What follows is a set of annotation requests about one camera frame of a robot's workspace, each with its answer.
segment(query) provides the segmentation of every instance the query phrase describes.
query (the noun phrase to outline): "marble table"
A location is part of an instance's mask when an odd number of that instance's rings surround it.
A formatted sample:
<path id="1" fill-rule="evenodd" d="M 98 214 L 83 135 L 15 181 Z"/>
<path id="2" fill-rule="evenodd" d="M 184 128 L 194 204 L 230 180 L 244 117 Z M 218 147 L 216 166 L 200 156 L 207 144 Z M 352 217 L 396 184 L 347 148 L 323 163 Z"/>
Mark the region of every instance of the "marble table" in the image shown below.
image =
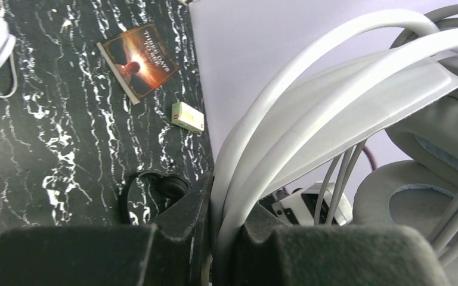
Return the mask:
<path id="1" fill-rule="evenodd" d="M 18 91 L 0 100 L 0 233 L 36 225 L 114 225 L 137 170 L 193 182 L 213 166 L 208 132 L 170 124 L 171 104 L 204 112 L 188 8 L 178 0 L 4 0 Z M 179 72 L 131 105 L 95 44 L 156 23 Z M 0 91 L 10 86 L 0 70 Z M 140 223 L 165 209 L 143 187 Z"/>

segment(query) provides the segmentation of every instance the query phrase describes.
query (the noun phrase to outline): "black headphones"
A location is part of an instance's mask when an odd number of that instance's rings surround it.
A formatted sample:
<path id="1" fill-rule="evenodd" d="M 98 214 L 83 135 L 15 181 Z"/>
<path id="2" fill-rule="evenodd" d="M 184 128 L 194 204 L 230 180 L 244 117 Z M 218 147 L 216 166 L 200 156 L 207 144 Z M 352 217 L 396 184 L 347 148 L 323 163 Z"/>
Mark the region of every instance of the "black headphones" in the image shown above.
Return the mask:
<path id="1" fill-rule="evenodd" d="M 136 181 L 146 179 L 150 179 L 151 188 L 155 188 L 161 196 L 172 200 L 173 203 L 186 195 L 188 189 L 190 188 L 189 184 L 177 175 L 163 176 L 154 171 L 145 171 L 132 174 L 127 179 L 125 185 L 122 188 L 122 193 L 118 197 L 119 213 L 122 223 L 131 223 L 131 217 L 129 215 L 127 206 L 129 192 L 141 192 Z"/>

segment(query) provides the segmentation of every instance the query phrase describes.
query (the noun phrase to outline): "small box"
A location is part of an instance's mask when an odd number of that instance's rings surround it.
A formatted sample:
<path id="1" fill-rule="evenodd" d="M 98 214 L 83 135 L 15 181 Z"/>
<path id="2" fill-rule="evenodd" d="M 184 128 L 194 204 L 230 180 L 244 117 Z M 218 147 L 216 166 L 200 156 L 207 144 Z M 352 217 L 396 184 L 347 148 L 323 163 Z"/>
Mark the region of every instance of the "small box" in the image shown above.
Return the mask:
<path id="1" fill-rule="evenodd" d="M 205 130 L 205 115 L 184 102 L 173 104 L 171 122 L 196 134 Z"/>

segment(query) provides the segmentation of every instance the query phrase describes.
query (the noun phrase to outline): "table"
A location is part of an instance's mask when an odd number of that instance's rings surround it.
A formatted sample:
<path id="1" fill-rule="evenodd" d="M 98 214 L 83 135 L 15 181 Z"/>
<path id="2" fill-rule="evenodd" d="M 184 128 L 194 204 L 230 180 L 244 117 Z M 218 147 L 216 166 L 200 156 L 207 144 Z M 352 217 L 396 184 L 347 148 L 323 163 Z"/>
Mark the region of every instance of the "table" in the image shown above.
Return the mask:
<path id="1" fill-rule="evenodd" d="M 4 0 L 17 37 L 19 87 L 0 100 L 0 233 L 37 225 L 114 225 L 125 178 L 138 170 L 190 182 L 213 166 L 209 133 L 170 124 L 171 104 L 204 112 L 188 8 L 178 0 Z M 131 105 L 95 44 L 156 23 L 180 70 Z M 0 71 L 6 93 L 11 74 Z M 153 189 L 133 210 L 165 208 Z"/>

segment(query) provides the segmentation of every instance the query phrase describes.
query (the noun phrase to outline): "black marble surface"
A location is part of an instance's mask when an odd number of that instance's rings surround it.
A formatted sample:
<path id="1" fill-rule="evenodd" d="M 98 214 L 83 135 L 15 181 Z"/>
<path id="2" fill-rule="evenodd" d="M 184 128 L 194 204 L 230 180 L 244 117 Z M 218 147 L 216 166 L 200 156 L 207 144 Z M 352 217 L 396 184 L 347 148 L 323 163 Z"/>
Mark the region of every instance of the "black marble surface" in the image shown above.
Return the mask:
<path id="1" fill-rule="evenodd" d="M 18 91 L 0 100 L 0 233 L 35 225 L 114 225 L 126 176 L 153 169 L 188 181 L 212 168 L 208 132 L 170 124 L 171 104 L 204 112 L 188 8 L 178 0 L 4 0 Z M 131 105 L 96 42 L 154 22 L 179 72 Z M 0 70 L 0 91 L 10 85 Z M 143 185 L 141 223 L 165 208 Z"/>

